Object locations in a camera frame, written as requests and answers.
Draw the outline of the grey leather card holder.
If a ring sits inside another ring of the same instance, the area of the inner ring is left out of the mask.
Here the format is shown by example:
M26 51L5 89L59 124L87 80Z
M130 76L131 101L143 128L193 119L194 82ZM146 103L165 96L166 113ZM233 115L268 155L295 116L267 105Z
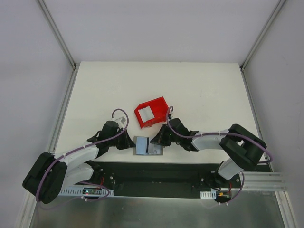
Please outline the grey leather card holder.
M149 137L135 136L135 147L133 155L137 156L159 156L163 155L163 146L151 143Z

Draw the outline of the white credit card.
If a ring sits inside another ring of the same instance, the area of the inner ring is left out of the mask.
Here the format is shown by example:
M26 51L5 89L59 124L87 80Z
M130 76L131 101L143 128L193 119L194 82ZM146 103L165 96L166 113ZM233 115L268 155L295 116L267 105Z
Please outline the white credit card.
M136 155L147 155L149 152L149 137L136 137Z
M163 155L163 146L157 144L150 144L149 154Z

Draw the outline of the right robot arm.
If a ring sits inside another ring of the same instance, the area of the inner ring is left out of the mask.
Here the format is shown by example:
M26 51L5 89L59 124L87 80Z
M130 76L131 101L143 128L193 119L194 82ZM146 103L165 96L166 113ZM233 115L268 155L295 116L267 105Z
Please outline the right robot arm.
M255 170L266 152L266 144L237 123L223 131L203 133L188 130L179 118L170 119L162 125L151 143L162 147L175 143L190 152L225 151L229 158L204 178L205 184L215 190L228 185L240 172Z

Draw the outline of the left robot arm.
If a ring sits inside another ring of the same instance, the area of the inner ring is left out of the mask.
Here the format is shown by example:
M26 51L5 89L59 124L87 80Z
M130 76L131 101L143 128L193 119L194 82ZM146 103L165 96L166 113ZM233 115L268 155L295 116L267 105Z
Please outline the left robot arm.
M87 181L91 185L101 179L101 169L94 159L106 154L111 147L125 150L135 147L126 130L124 117L107 121L103 128L80 150L73 153L40 154L26 175L22 186L44 204L52 202L66 187Z

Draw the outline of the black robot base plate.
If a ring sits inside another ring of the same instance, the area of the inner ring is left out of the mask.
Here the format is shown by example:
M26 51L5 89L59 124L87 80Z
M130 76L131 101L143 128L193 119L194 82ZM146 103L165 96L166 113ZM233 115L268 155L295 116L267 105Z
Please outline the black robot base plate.
M115 196L198 199L209 190L240 188L240 176L215 179L217 164L97 162L91 184L101 184Z

